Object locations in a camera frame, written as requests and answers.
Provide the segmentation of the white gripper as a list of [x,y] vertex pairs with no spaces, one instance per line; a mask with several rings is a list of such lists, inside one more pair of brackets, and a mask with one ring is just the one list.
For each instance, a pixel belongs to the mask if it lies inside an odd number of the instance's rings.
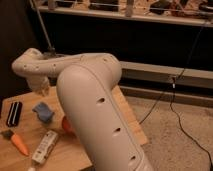
[[27,83],[34,93],[41,96],[49,94],[50,83],[46,76],[32,76],[27,79]]

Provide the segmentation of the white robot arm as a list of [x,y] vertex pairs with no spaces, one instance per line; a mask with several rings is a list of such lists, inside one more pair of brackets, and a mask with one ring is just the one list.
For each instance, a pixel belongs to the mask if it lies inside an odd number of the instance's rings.
[[12,69],[34,92],[42,92],[50,77],[57,79],[60,105],[95,171],[154,171],[112,96],[122,75],[114,55],[49,58],[30,48],[12,63]]

